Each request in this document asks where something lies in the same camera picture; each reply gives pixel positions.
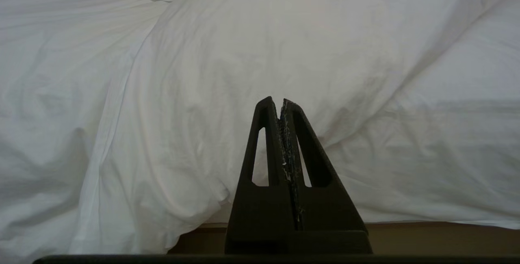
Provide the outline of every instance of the wooden floor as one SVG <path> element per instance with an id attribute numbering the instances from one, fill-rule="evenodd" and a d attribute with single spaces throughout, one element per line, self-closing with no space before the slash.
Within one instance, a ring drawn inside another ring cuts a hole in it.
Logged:
<path id="1" fill-rule="evenodd" d="M 380 255 L 520 255 L 520 230 L 456 223 L 366 225 Z M 203 225 L 181 236 L 169 253 L 223 253 L 225 224 Z"/>

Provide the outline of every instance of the white duvet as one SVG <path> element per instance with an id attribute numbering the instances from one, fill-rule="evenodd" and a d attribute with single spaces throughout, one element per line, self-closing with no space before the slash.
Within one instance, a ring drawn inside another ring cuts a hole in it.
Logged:
<path id="1" fill-rule="evenodd" d="M 11 262 L 166 251 L 232 200 L 260 99 L 343 143 L 499 0 L 16 1 L 0 4 Z"/>

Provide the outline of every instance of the bed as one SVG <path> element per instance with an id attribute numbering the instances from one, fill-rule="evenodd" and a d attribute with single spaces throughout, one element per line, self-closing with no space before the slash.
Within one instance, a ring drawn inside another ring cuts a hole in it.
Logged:
<path id="1" fill-rule="evenodd" d="M 520 0 L 0 0 L 0 255 L 225 222 L 268 95 L 367 223 L 520 229 L 519 24 Z"/>

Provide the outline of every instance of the black clamp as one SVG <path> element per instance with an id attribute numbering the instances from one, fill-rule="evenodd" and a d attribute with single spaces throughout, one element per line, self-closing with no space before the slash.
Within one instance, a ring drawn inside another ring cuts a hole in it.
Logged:
<path id="1" fill-rule="evenodd" d="M 269 186 L 252 182 L 265 128 Z M 301 152 L 312 187 L 305 186 Z M 301 107 L 271 97 L 255 108 L 225 253 L 372 253 L 368 231 Z"/>

